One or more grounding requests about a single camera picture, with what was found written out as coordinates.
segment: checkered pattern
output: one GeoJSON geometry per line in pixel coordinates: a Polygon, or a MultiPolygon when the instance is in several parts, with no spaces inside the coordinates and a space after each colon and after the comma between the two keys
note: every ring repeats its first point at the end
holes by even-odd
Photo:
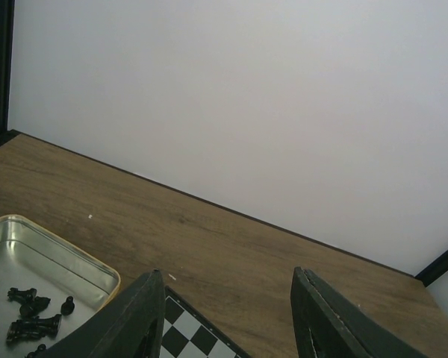
{"type": "Polygon", "coordinates": [[[180,300],[166,297],[160,358],[240,358],[225,337],[186,311],[180,300]]]}

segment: chessboard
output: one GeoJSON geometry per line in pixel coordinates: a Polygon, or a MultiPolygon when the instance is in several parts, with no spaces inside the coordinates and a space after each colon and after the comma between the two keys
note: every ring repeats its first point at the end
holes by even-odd
{"type": "Polygon", "coordinates": [[[248,358],[230,338],[166,287],[160,358],[248,358]]]}

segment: metal tray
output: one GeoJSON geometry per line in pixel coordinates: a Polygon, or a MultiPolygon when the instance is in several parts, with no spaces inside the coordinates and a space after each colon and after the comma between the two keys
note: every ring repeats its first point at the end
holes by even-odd
{"type": "Polygon", "coordinates": [[[121,278],[111,267],[27,220],[12,215],[0,218],[0,357],[25,357],[41,343],[51,347],[91,318],[118,292],[121,278]],[[19,319],[20,304],[10,302],[10,287],[34,287],[39,296],[51,298],[41,318],[60,312],[67,296],[75,310],[61,320],[54,338],[5,342],[12,321],[19,319]]]}

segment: black chess piece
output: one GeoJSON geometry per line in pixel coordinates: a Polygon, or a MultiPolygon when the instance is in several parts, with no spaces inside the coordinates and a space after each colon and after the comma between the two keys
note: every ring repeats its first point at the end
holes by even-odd
{"type": "Polygon", "coordinates": [[[20,315],[23,318],[30,318],[38,315],[50,304],[51,299],[48,297],[35,297],[32,302],[23,304],[20,307],[20,315]]]}
{"type": "Polygon", "coordinates": [[[46,351],[46,345],[41,344],[38,346],[36,351],[30,352],[29,354],[27,354],[27,356],[25,358],[35,358],[35,357],[39,357],[40,353],[46,351]]]}
{"type": "Polygon", "coordinates": [[[68,296],[64,304],[61,305],[61,314],[69,315],[75,309],[75,304],[73,303],[73,296],[68,296]]]}
{"type": "Polygon", "coordinates": [[[61,314],[50,318],[24,318],[12,322],[7,332],[7,342],[18,339],[39,339],[46,335],[56,336],[60,329],[61,314]]]}
{"type": "Polygon", "coordinates": [[[11,301],[17,301],[21,304],[27,304],[32,302],[37,296],[37,289],[27,289],[26,291],[20,291],[15,287],[8,290],[8,299],[11,301]]]}
{"type": "Polygon", "coordinates": [[[24,327],[19,321],[12,322],[7,332],[7,343],[15,342],[19,339],[40,339],[46,336],[46,332],[39,327],[24,327]]]}

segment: wooden table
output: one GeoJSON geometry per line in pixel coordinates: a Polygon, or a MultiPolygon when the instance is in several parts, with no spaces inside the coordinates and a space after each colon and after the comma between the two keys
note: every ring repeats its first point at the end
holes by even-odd
{"type": "Polygon", "coordinates": [[[22,134],[0,148],[5,214],[113,266],[123,287],[159,268],[254,357],[297,357],[294,266],[314,270],[423,353],[448,357],[448,319],[419,281],[22,134]]]}

